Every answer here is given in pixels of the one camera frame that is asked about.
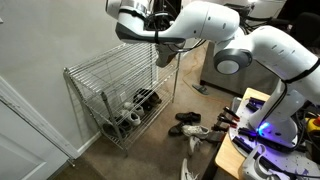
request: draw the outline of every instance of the blue light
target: blue light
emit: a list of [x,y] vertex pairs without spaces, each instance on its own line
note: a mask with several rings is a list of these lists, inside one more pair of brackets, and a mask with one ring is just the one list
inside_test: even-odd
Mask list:
[[268,126],[270,126],[270,124],[268,122],[263,123],[259,128],[258,128],[258,132],[259,134],[261,134],[261,132],[267,128]]

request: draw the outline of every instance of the door frame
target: door frame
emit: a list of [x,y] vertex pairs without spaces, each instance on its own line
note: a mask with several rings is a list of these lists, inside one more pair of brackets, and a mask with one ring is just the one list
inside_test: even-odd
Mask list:
[[53,145],[57,146],[70,159],[76,159],[80,153],[66,140],[37,110],[35,110],[10,84],[0,76],[0,98],[19,111],[35,130],[41,133]]

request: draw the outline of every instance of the door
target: door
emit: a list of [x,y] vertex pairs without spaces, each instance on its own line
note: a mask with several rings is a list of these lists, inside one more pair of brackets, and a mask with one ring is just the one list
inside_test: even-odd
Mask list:
[[47,179],[67,159],[0,101],[0,179]]

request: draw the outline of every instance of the shoe rack shelf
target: shoe rack shelf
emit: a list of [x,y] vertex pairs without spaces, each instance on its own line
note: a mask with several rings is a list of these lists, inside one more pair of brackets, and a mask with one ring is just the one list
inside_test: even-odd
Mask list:
[[[64,70],[66,82],[82,107],[97,123],[101,133],[125,150],[126,154],[127,149],[152,124],[166,105],[173,101],[180,55],[177,65],[170,64],[165,68],[155,65],[157,58],[152,44],[123,44]],[[162,85],[173,76],[176,77],[173,91],[164,90]],[[139,88],[156,93],[162,102],[151,111],[145,111],[138,126],[132,126],[129,132],[121,134],[119,125],[128,118],[128,115],[121,116],[121,110],[125,102],[133,102]],[[143,100],[135,104],[130,113],[147,101],[152,93],[142,94]],[[104,131],[105,123],[113,126],[116,136]]]

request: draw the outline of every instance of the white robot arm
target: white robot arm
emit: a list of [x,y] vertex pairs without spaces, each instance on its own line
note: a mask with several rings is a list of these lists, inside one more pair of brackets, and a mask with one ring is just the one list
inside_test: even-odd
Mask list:
[[250,125],[260,128],[261,137],[279,145],[293,148],[297,144],[297,126],[290,117],[306,99],[320,104],[320,85],[316,83],[320,61],[313,53],[270,26],[244,35],[236,11],[203,1],[187,5],[168,29],[148,31],[145,29],[147,7],[147,0],[107,1],[107,13],[118,20],[119,39],[128,43],[161,44],[177,44],[189,38],[214,41],[215,68],[224,74],[233,74],[255,59],[283,82],[279,82],[263,108],[250,117]]

